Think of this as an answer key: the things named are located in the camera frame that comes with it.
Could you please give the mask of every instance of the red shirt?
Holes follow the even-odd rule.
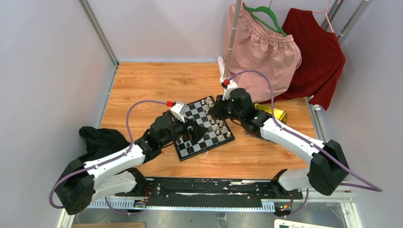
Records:
[[[321,28],[312,11],[295,8],[288,12],[282,28],[293,36],[301,51],[302,62],[288,90],[275,100],[314,95],[309,103],[327,110],[345,63],[336,35]]]

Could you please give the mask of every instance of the black and white checkered board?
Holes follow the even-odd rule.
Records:
[[[235,137],[232,135],[232,132],[225,121],[222,122],[223,127],[217,125],[218,128],[214,130],[213,126],[216,123],[211,124],[211,116],[206,114],[204,105],[202,105],[202,100],[204,100],[205,105],[207,106],[206,108],[209,110],[209,101],[211,101],[213,104],[215,103],[212,96],[209,98],[210,99],[206,97],[204,99],[189,103],[185,109],[185,117],[194,119],[198,125],[208,128],[209,131],[200,141],[197,142],[197,144],[193,144],[191,141],[184,142],[182,137],[174,142],[176,152],[178,152],[179,160],[181,162],[235,140]]]

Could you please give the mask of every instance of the metal pole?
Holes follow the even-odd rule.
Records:
[[[91,7],[89,6],[88,0],[78,0],[80,2],[81,7],[83,8],[84,12],[86,13],[89,22],[91,23],[92,27],[95,30],[95,33],[98,35],[99,40],[101,41],[102,45],[105,48],[106,53],[109,56],[109,59],[115,66],[115,68],[119,65],[119,62],[116,59],[115,54],[112,51],[111,46],[109,45],[108,41],[106,40],[105,34],[102,32],[101,27],[99,26],[98,21],[95,18],[94,13],[91,10]]]
[[[234,21],[232,22],[232,26],[231,26],[232,30],[231,30],[231,36],[230,36],[230,43],[228,44],[227,59],[225,61],[225,68],[224,68],[224,75],[223,75],[224,78],[228,78],[228,71],[230,69],[232,48],[234,47],[235,33],[237,31],[239,11],[241,8],[241,1],[242,0],[237,0],[237,3],[235,4],[235,16],[234,16]]]
[[[346,34],[348,28],[350,27],[351,23],[354,21],[355,17],[357,14],[363,9],[363,6],[369,2],[369,0],[362,0],[358,7],[355,9],[354,13],[351,15],[350,19],[348,22],[344,25],[344,28],[341,30],[340,34],[337,36],[339,41],[343,38],[343,36]]]
[[[336,18],[336,16],[339,14],[340,9],[342,4],[344,3],[344,0],[340,0],[340,3],[337,3],[337,0],[334,2],[332,9],[329,11],[327,14],[329,16],[330,23],[333,22],[333,20]],[[324,30],[327,30],[329,28],[329,23],[327,20],[325,20],[322,24],[322,28]]]

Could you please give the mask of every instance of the pink skirt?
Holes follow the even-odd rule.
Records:
[[[224,40],[224,61],[230,40],[231,25],[235,14],[235,4],[230,6]],[[238,26],[229,69],[229,75],[256,69],[264,73],[274,89],[274,96],[287,91],[295,70],[301,64],[301,53],[292,35],[284,37],[276,33],[254,17],[243,7],[240,8]],[[248,72],[234,79],[239,87],[244,88],[254,103],[271,99],[270,88],[260,75]]]

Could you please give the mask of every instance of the wooden tabletop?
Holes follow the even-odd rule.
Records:
[[[127,139],[125,117],[129,107],[144,99],[190,103],[222,94],[220,73],[215,63],[121,63],[106,108],[102,128],[120,131]],[[279,101],[275,108],[287,111],[287,125],[315,137],[304,98]],[[169,107],[143,103],[130,116],[133,138],[137,139],[155,118]],[[140,166],[144,176],[270,179],[281,169],[307,165],[283,147],[253,139],[227,121],[236,140],[205,153],[179,161],[173,146]]]
[[[73,224],[71,228],[145,228],[144,222]]]

